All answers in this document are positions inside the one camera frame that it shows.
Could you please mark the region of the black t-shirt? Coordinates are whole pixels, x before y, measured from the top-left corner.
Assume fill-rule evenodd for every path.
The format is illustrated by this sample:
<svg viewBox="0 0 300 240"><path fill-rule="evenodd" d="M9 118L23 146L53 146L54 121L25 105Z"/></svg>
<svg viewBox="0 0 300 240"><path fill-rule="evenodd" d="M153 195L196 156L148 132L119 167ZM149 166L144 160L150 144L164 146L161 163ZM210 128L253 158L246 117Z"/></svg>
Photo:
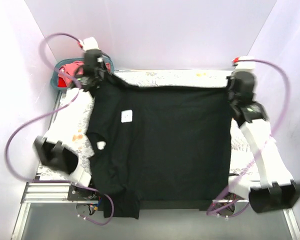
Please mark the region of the black t-shirt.
<svg viewBox="0 0 300 240"><path fill-rule="evenodd" d="M231 121L224 88L140 87L106 77L85 133L104 216L138 219L142 201L215 199L228 185Z"/></svg>

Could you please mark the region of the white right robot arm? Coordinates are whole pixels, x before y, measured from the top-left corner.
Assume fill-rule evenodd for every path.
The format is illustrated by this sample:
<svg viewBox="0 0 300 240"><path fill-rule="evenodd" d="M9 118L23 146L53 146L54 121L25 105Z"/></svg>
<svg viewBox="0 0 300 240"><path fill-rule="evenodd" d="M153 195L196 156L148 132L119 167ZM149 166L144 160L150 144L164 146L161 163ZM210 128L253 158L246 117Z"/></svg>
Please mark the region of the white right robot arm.
<svg viewBox="0 0 300 240"><path fill-rule="evenodd" d="M259 183L243 176L230 176L216 186L217 195L227 199L236 194L247 199L260 214L291 209L300 198L300 181L294 180L286 168L275 139L268 115L262 104L254 100L256 79L253 73L237 71L228 78L228 95L234 120L247 140L256 164Z"/></svg>

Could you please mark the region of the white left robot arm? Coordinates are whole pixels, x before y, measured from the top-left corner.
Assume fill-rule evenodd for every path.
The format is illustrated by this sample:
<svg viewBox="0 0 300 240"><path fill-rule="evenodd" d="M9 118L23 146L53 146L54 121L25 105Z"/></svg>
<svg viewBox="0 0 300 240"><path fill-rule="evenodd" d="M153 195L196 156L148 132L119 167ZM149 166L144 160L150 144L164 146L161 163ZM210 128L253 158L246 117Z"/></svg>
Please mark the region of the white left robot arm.
<svg viewBox="0 0 300 240"><path fill-rule="evenodd" d="M107 73L104 63L105 54L97 47L84 48L83 63L76 69L82 74L68 74L60 67L54 67L57 78L68 79L67 104L51 112L57 118L42 137L37 137L34 147L42 165L59 172L79 188L79 194L85 200L96 196L96 187L90 183L92 177L80 164L77 155L78 145L75 136L81 134L78 124L88 106L93 103L91 90L96 90L98 83Z"/></svg>

